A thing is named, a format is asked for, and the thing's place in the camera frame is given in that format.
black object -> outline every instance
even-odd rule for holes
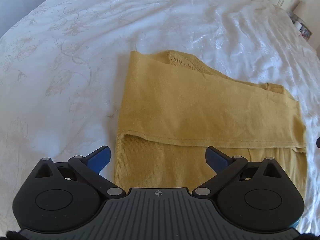
[[[131,188],[126,195],[98,174],[110,155],[103,146],[66,163],[42,158],[13,201],[19,236],[293,240],[300,235],[294,227],[303,199],[273,158],[253,163],[209,147],[206,161],[217,175],[192,195],[187,188]]]

yellow garment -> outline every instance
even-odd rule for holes
[[[276,158],[305,196],[306,128],[284,87],[236,81],[193,55],[131,53],[119,116],[114,181],[130,187],[188,187],[215,173],[208,146],[260,162]]]

grooved plate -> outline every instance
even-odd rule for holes
[[[185,188],[133,188],[128,196],[106,201],[86,225],[61,234],[20,232],[30,240],[292,240],[295,229],[275,234],[244,231],[225,221],[207,199]]]

folded yellow sweater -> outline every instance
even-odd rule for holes
[[[193,55],[131,53],[116,142],[114,181],[188,187],[215,173],[208,146],[260,162],[276,158],[301,195],[307,161],[300,105],[284,87],[233,80]]]

silver screw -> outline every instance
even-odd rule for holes
[[[107,193],[111,196],[118,196],[122,193],[122,189],[120,189],[118,187],[112,187],[107,190]]]
[[[208,188],[206,187],[199,187],[195,190],[195,192],[198,194],[198,195],[201,195],[201,196],[205,196],[205,195],[209,195],[211,190],[209,190]]]

